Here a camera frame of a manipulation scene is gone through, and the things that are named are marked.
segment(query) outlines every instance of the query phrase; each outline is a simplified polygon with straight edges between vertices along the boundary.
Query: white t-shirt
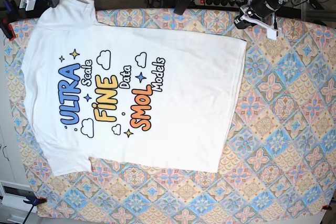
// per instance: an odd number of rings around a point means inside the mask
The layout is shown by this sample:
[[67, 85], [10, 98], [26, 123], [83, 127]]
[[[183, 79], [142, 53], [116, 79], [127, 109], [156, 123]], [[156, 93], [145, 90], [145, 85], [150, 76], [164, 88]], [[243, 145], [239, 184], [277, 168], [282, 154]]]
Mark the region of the white t-shirt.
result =
[[60, 0], [31, 35], [24, 105], [55, 176], [89, 157], [217, 172], [246, 42], [164, 29], [111, 27], [91, 0]]

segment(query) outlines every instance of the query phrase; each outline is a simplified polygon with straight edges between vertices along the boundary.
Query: blue star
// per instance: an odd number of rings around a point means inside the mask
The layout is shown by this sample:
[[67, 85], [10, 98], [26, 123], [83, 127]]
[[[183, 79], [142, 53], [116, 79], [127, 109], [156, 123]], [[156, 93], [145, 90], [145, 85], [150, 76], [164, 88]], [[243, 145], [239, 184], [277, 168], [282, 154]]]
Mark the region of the blue star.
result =
[[91, 99], [91, 97], [89, 97], [89, 94], [87, 94], [86, 97], [84, 98], [86, 99], [87, 102]]
[[144, 76], [142, 75], [142, 72], [140, 72], [140, 74], [139, 74], [138, 76], [136, 76], [136, 77], [139, 79], [140, 83], [141, 83], [141, 81], [142, 81], [143, 79], [147, 79], [146, 77], [144, 77]]

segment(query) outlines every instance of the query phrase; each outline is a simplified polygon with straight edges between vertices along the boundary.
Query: table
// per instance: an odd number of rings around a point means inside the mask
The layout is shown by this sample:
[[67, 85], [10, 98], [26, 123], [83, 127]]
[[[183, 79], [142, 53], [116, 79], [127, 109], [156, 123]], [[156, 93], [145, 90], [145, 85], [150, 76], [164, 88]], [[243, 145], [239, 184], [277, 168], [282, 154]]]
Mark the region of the table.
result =
[[336, 189], [336, 33], [278, 18], [269, 40], [238, 30], [235, 13], [171, 9], [97, 12], [111, 26], [180, 29], [248, 42], [245, 70], [218, 173], [159, 169], [92, 158], [92, 173], [54, 177], [27, 122], [20, 69], [37, 19], [5, 39], [9, 99], [38, 215], [103, 223], [257, 223], [320, 213]]

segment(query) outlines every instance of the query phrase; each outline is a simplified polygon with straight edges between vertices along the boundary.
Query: cloud doodle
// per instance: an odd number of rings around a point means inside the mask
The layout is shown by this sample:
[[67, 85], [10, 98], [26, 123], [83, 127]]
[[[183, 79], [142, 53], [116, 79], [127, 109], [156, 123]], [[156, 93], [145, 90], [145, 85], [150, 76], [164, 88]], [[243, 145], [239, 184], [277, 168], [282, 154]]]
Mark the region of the cloud doodle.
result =
[[138, 66], [141, 68], [146, 67], [146, 60], [147, 60], [147, 54], [145, 52], [142, 52], [141, 54], [135, 57], [135, 61], [137, 62], [136, 64], [138, 64]]
[[111, 66], [111, 52], [110, 50], [101, 51], [97, 57], [97, 63], [105, 70], [109, 70]]
[[84, 119], [82, 121], [82, 128], [80, 128], [80, 132], [88, 136], [89, 138], [93, 138], [93, 120], [91, 118]]
[[117, 124], [116, 126], [112, 127], [112, 131], [114, 133], [114, 135], [120, 135], [121, 133], [121, 126], [120, 124]]

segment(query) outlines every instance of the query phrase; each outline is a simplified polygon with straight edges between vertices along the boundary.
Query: power strip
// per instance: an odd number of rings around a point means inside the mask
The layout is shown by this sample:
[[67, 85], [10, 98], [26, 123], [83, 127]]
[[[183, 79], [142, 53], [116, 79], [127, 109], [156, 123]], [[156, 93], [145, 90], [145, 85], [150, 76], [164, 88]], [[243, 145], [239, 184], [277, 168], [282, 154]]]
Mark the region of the power strip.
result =
[[237, 4], [237, 6], [242, 6], [246, 4], [246, 0], [194, 0], [195, 5], [198, 6], [219, 6], [219, 7], [225, 7], [227, 5], [234, 6]]

